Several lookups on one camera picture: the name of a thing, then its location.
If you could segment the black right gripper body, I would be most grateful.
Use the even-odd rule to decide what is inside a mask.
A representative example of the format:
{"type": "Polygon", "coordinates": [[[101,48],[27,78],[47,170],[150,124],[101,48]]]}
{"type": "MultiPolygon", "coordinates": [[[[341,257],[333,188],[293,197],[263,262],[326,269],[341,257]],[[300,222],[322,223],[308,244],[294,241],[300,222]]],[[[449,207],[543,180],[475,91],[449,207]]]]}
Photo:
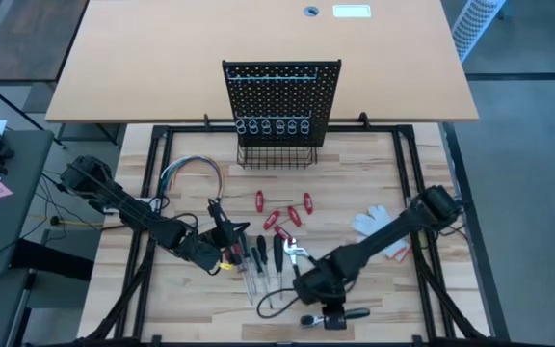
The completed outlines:
{"type": "Polygon", "coordinates": [[[344,303],[348,290],[349,278],[328,269],[312,269],[305,273],[297,272],[293,279],[293,288],[298,298],[305,305],[332,301],[344,303]]]}

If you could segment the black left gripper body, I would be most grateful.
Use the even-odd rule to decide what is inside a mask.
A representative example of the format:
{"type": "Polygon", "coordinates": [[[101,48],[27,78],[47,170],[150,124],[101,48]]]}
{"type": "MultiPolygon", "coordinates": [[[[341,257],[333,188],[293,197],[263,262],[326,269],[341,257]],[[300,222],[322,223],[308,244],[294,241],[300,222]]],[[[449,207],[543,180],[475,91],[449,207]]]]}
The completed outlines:
{"type": "Polygon", "coordinates": [[[228,248],[237,242],[237,231],[232,223],[225,223],[208,231],[208,239],[218,249],[228,248]]]}

